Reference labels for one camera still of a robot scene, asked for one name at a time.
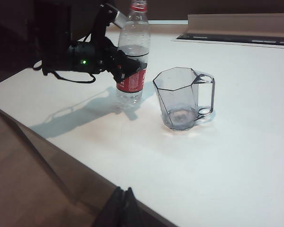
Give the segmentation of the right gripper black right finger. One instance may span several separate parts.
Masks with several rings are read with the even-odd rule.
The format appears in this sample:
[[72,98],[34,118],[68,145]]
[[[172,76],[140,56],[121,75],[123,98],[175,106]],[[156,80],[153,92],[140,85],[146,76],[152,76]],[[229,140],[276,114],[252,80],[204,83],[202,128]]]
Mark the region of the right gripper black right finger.
[[143,227],[144,221],[132,188],[129,187],[124,197],[124,226]]

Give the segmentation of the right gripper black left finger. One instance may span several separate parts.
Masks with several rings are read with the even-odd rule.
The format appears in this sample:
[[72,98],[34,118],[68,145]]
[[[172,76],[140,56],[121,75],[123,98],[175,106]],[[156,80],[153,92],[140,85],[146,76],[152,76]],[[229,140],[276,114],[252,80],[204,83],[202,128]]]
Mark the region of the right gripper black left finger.
[[124,191],[117,187],[98,216],[99,227],[117,227],[123,204]]

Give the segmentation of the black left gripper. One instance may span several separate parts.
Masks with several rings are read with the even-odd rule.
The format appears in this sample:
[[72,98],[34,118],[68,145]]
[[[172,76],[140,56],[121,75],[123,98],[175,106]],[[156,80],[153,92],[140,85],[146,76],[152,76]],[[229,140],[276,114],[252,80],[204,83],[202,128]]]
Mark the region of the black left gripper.
[[68,48],[69,70],[99,74],[112,73],[116,83],[121,83],[147,68],[147,63],[128,58],[107,37],[91,42],[72,41]]

